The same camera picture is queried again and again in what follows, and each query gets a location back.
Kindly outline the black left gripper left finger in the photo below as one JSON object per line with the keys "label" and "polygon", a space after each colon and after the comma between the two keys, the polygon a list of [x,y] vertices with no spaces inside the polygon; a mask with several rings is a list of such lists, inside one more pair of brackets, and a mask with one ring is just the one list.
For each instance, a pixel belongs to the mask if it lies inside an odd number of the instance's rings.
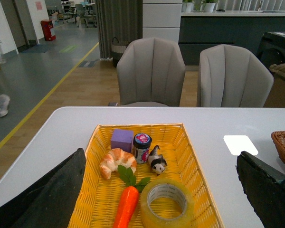
{"label": "black left gripper left finger", "polygon": [[86,167],[83,148],[0,207],[0,228],[66,228]]}

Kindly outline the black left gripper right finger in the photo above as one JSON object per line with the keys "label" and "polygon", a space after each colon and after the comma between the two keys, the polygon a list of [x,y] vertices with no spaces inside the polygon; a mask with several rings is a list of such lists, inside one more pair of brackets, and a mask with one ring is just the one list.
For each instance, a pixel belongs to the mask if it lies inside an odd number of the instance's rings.
{"label": "black left gripper right finger", "polygon": [[285,174],[242,151],[236,170],[243,191],[265,228],[285,228]]}

